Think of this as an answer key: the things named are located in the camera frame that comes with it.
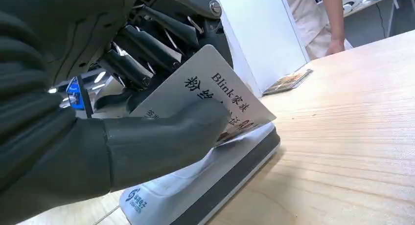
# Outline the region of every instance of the screw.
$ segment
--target screw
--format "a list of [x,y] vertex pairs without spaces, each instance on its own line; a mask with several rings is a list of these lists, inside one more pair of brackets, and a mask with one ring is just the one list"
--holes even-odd
[[173,63],[173,68],[174,69],[178,69],[181,66],[181,64],[179,62],[174,62]]
[[217,1],[210,2],[210,10],[215,16],[220,16],[222,14],[222,8]]
[[150,84],[150,78],[145,76],[142,80],[143,85],[145,85],[146,87]]

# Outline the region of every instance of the white shirt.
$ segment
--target white shirt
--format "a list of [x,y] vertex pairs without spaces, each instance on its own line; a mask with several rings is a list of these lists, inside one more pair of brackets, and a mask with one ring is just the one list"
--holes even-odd
[[327,25],[328,17],[315,0],[287,0],[301,40],[307,46]]

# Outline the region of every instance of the logo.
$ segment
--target logo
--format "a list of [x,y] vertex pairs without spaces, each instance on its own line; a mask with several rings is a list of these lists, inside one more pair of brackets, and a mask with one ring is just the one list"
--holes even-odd
[[136,193],[140,191],[140,189],[141,188],[134,189],[133,191],[131,191],[130,194],[128,194],[128,198],[125,200],[125,202],[131,200],[136,195]]

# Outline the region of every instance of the white wall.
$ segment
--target white wall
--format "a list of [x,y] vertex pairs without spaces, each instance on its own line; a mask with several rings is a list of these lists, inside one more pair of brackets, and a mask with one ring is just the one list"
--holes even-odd
[[286,0],[218,0],[235,72],[256,96],[309,59]]

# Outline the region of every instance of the wooden surface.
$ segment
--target wooden surface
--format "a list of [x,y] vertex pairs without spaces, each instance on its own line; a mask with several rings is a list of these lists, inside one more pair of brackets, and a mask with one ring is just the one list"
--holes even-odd
[[[415,31],[307,64],[266,96],[281,149],[210,225],[415,223]],[[128,225],[120,192],[23,225]]]

